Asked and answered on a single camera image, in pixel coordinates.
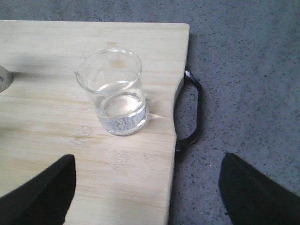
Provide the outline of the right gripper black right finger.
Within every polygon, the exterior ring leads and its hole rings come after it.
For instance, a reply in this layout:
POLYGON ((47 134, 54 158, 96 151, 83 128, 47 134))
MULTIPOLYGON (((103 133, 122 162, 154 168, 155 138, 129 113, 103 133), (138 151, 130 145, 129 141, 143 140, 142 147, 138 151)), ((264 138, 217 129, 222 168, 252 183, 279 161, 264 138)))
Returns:
POLYGON ((226 153, 219 191, 234 225, 298 225, 300 198, 239 156, 226 153))

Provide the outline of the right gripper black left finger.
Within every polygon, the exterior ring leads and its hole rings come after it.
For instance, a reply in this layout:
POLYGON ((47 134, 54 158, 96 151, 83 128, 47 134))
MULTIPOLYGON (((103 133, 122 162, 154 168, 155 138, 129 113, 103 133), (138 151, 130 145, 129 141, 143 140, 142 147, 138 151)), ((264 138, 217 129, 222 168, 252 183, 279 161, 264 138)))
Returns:
POLYGON ((76 187, 75 157, 67 154, 0 199, 2 225, 62 225, 76 187))

